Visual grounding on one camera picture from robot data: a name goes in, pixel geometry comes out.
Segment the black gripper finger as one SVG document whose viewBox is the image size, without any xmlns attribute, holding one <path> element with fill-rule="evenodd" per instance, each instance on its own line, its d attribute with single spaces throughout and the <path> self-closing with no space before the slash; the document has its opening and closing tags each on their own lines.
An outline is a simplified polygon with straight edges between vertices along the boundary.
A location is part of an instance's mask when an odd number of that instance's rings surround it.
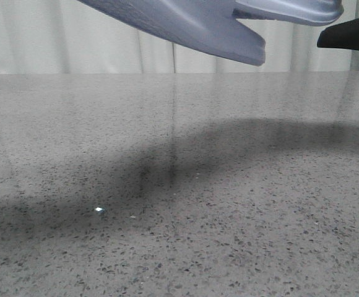
<svg viewBox="0 0 359 297">
<path fill-rule="evenodd" d="M 359 51 L 359 18 L 324 29 L 317 47 Z"/>
</svg>

